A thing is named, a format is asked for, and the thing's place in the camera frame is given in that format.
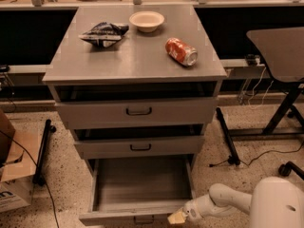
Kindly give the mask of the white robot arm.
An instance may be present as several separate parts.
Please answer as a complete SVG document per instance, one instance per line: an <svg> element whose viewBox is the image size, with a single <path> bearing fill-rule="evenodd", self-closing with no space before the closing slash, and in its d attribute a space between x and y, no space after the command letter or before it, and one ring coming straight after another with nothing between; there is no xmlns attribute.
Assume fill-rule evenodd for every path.
<svg viewBox="0 0 304 228"><path fill-rule="evenodd" d="M278 177L261 180L252 194L215 183L206 195L187 201L168 221L184 224L222 218L236 210L249 216L249 228L304 228L304 192Z"/></svg>

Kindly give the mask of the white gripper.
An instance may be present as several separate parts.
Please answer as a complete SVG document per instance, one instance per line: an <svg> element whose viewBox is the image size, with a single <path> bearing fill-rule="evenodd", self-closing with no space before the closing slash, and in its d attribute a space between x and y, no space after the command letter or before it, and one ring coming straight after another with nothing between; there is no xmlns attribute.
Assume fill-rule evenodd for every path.
<svg viewBox="0 0 304 228"><path fill-rule="evenodd" d="M199 197L187 201L183 208L172 213L167 219L170 224L184 224L186 219L197 221L207 216L208 197Z"/></svg>

